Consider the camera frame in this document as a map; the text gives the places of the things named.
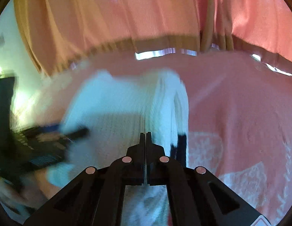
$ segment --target orange curtain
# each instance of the orange curtain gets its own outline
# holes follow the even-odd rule
[[[62,71],[91,53],[166,47],[224,50],[241,40],[292,61],[284,0],[14,0],[37,68]]]

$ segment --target fabric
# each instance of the fabric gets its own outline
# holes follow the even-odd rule
[[[233,37],[292,62],[284,0],[14,0],[20,34],[48,75],[91,54],[236,48]]]
[[[60,121],[84,80],[99,69],[126,76],[164,67],[186,86],[189,167],[207,167],[276,225],[292,205],[292,76],[272,72],[246,53],[173,53],[140,61],[129,52],[99,54],[90,65],[54,77],[22,119]],[[49,198],[59,190],[42,172],[39,180]]]
[[[74,142],[67,163],[48,168],[48,181],[64,187],[86,167],[110,166],[139,143],[141,132],[151,132],[170,156],[178,134],[188,134],[188,109],[185,86],[171,71],[119,78],[98,71],[76,94],[61,124],[62,133],[85,126],[90,135]],[[167,225],[168,209],[165,186],[127,186],[121,225]]]

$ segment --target pink bedsheet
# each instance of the pink bedsheet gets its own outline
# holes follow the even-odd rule
[[[189,98],[189,166],[202,165],[278,223],[292,205],[292,77],[243,52],[169,54],[137,61],[132,53],[98,55],[44,87],[25,116],[60,121],[82,82],[97,69],[112,75],[168,67]]]

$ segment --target hand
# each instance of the hand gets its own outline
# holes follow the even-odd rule
[[[24,187],[21,193],[15,191],[11,185],[0,178],[0,201],[5,205],[16,208],[17,205],[38,209],[47,199],[37,186],[33,175],[27,175],[23,179]]]

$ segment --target white wall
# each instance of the white wall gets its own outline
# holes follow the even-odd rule
[[[13,71],[18,76],[14,108],[19,110],[41,87],[41,76],[33,65],[20,37],[17,27],[14,2],[11,0],[0,16],[0,35],[5,44],[0,48],[0,67]]]

